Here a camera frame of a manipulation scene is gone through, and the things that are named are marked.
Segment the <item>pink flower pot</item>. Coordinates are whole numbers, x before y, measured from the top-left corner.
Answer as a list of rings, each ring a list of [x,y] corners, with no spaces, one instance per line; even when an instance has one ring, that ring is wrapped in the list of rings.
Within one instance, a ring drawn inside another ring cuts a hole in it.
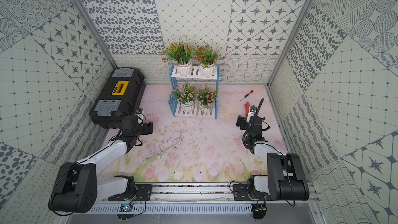
[[[182,111],[185,113],[191,113],[194,111],[194,99],[196,93],[196,87],[190,83],[185,83],[182,87],[172,90],[172,96],[177,99],[177,101],[180,103]]]
[[[210,113],[213,102],[216,101],[219,89],[212,90],[212,88],[205,86],[197,91],[197,100],[200,105],[202,113]]]

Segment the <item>red flower pot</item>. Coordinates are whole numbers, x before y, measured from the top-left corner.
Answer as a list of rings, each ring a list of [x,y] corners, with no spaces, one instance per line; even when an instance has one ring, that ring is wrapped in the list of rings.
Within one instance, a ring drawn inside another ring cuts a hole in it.
[[[164,63],[176,65],[180,76],[188,76],[192,70],[193,42],[185,35],[169,40],[162,54]]]
[[[207,78],[215,75],[218,65],[225,56],[218,46],[202,41],[195,44],[193,58],[199,63],[202,76]]]

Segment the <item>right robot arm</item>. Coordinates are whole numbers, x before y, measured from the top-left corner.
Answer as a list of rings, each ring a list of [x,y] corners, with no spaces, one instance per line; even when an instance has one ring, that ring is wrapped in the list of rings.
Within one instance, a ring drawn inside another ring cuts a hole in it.
[[[243,146],[252,154],[266,161],[267,174],[249,176],[246,194],[249,198],[272,201],[307,201],[309,187],[305,179],[301,159],[296,153],[282,153],[262,136],[264,118],[237,117],[236,126],[244,130]]]

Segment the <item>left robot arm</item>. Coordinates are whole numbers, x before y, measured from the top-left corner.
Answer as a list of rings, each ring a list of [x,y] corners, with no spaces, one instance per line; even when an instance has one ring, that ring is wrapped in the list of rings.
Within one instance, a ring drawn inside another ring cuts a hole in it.
[[[123,118],[122,127],[107,146],[77,162],[63,164],[50,194],[48,208],[59,216],[86,213],[104,199],[127,200],[133,206],[139,189],[132,176],[117,175],[112,180],[99,183],[98,174],[117,158],[136,146],[142,146],[140,136],[153,133],[153,122],[142,114]]]

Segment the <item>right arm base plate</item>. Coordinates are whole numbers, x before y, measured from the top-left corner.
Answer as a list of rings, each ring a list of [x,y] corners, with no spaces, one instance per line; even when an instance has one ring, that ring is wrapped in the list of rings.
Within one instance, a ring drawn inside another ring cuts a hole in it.
[[[235,201],[257,201],[272,199],[269,192],[258,191],[252,184],[232,184],[231,190]]]

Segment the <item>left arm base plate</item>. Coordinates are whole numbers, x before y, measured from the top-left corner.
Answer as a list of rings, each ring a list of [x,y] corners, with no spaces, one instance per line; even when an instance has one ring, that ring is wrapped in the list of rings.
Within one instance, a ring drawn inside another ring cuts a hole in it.
[[[135,198],[137,201],[150,201],[152,188],[151,184],[138,184],[131,191],[109,197],[108,201],[134,201]]]

